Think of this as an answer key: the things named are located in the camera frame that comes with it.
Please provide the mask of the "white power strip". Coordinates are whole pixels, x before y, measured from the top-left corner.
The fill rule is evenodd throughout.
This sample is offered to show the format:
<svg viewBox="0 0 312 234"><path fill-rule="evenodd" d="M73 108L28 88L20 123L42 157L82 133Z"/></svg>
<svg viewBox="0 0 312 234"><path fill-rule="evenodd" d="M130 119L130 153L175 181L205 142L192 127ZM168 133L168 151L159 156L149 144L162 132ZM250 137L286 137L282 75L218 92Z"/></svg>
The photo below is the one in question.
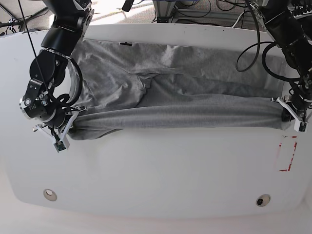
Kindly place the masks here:
<svg viewBox="0 0 312 234"><path fill-rule="evenodd" d="M302 19L312 15L312 7L297 6L289 7L289 10L295 19Z"/></svg>

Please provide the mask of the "table grommet hole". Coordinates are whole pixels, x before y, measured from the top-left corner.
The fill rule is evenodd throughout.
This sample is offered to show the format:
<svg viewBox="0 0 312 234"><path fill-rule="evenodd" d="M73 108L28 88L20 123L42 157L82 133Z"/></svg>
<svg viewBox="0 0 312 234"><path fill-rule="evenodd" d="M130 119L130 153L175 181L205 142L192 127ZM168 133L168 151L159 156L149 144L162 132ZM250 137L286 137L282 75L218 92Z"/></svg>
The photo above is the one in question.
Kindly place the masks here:
<svg viewBox="0 0 312 234"><path fill-rule="evenodd" d="M257 198L256 205L258 207L265 207L266 205L269 204L270 200L271 196L269 194L263 194Z"/></svg>
<svg viewBox="0 0 312 234"><path fill-rule="evenodd" d="M56 193L55 193L54 191L50 190L50 189L45 189L45 190L43 191L43 195L44 195L44 197L45 197L47 200L49 200L49 201L51 201L51 202L54 202L54 201L57 200L57 195L56 195Z"/></svg>

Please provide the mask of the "grey T-shirt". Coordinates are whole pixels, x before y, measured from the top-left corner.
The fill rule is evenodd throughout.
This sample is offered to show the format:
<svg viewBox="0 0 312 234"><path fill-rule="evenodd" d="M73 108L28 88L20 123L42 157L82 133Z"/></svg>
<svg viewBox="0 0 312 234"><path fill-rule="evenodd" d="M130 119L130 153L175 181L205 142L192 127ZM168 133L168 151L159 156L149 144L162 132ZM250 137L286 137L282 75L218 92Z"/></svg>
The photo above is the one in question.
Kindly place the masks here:
<svg viewBox="0 0 312 234"><path fill-rule="evenodd" d="M290 126L272 102L284 83L260 61L238 72L237 51L84 39L72 56L83 75L77 105L86 107L69 133L74 140L123 129Z"/></svg>

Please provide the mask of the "aluminium frame stand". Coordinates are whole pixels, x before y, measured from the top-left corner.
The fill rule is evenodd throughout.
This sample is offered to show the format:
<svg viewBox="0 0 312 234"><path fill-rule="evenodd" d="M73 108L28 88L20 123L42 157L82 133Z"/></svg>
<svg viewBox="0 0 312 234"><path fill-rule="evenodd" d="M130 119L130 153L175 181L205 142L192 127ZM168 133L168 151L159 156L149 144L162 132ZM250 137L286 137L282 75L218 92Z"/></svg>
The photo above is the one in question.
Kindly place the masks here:
<svg viewBox="0 0 312 234"><path fill-rule="evenodd" d="M153 5L157 23L176 23L178 13L176 0L154 0Z"/></svg>

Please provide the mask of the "black tripod legs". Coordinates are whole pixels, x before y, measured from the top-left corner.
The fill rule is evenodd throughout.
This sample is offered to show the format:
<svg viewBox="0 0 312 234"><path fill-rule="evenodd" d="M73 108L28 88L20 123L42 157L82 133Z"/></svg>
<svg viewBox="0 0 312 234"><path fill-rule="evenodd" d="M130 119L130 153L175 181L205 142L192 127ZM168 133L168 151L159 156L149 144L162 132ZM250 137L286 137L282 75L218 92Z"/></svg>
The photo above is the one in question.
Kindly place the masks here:
<svg viewBox="0 0 312 234"><path fill-rule="evenodd" d="M52 15L41 0L0 0L0 34L48 29Z"/></svg>

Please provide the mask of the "left table grommet hole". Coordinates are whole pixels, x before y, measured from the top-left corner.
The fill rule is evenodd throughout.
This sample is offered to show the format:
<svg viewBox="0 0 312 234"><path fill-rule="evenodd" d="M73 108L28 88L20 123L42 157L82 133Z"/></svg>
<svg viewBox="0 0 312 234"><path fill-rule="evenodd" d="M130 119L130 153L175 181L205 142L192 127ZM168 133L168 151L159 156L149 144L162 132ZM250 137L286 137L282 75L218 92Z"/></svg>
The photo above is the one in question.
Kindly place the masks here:
<svg viewBox="0 0 312 234"><path fill-rule="evenodd" d="M49 200L49 201L51 201L51 202L54 202L54 201L57 200L57 195L56 195L56 193L55 193L54 191L50 190L50 189L45 189L45 190L43 191L43 195L44 195L44 197L45 197L47 200Z"/></svg>

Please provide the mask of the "right table grommet hole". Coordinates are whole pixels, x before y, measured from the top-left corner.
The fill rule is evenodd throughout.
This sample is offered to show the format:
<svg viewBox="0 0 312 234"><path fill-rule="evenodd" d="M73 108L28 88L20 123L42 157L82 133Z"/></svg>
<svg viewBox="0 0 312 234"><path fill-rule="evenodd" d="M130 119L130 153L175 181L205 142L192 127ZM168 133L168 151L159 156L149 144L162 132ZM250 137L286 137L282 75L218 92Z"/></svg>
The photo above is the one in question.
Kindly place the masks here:
<svg viewBox="0 0 312 234"><path fill-rule="evenodd" d="M263 194L257 198L256 205L258 207L265 207L266 205L269 204L270 200L271 196L269 194Z"/></svg>

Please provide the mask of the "red tape rectangle marker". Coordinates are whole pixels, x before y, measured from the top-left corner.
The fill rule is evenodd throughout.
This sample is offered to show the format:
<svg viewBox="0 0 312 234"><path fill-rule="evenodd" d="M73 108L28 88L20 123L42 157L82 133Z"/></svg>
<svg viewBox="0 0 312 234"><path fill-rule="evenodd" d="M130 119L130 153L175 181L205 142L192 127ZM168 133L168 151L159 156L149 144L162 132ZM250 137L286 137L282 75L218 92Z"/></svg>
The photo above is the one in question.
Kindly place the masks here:
<svg viewBox="0 0 312 234"><path fill-rule="evenodd" d="M298 136L282 136L278 146L278 154L276 160L276 168L278 171L290 171L297 148L297 143Z"/></svg>

